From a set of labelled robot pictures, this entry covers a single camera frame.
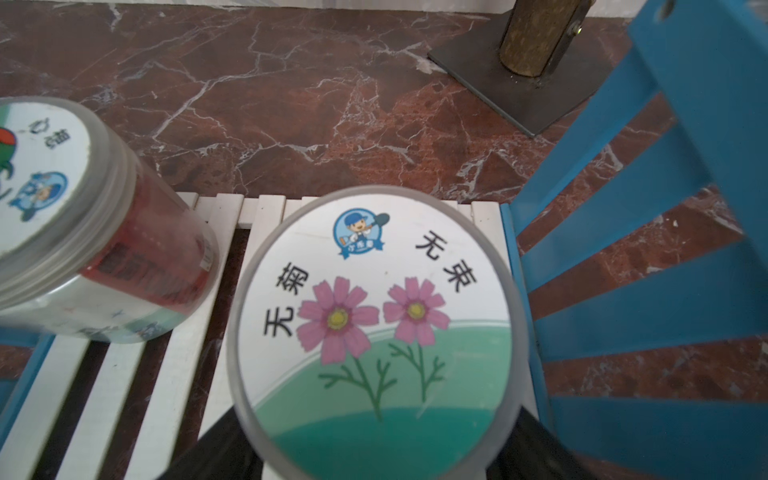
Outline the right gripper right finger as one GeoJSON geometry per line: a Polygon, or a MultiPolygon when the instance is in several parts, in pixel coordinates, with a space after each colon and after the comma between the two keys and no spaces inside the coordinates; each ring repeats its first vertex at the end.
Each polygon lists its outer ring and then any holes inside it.
{"type": "Polygon", "coordinates": [[[585,468],[525,407],[505,445],[486,469],[489,480],[593,480],[585,468]]]}

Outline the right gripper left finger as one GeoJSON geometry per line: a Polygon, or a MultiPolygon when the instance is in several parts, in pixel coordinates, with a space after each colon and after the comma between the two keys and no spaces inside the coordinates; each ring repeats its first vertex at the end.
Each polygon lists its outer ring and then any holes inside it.
{"type": "Polygon", "coordinates": [[[159,476],[163,480],[259,480],[264,463],[230,408],[198,442],[159,476]]]}

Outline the pink flower lid container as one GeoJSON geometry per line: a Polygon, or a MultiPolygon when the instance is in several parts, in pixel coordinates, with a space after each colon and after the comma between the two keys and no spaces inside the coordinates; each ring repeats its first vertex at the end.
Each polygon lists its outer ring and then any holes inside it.
{"type": "Polygon", "coordinates": [[[342,190],[283,221],[230,325],[234,408],[279,479],[475,479],[523,403],[509,268],[455,208],[405,188],[342,190]]]}

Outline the strawberry lid seed container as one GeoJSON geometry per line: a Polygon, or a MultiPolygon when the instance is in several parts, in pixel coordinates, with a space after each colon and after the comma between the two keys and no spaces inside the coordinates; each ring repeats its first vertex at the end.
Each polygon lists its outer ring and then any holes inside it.
{"type": "Polygon", "coordinates": [[[100,118],[51,97],[1,102],[1,324],[154,339],[212,288],[211,227],[100,118]]]}

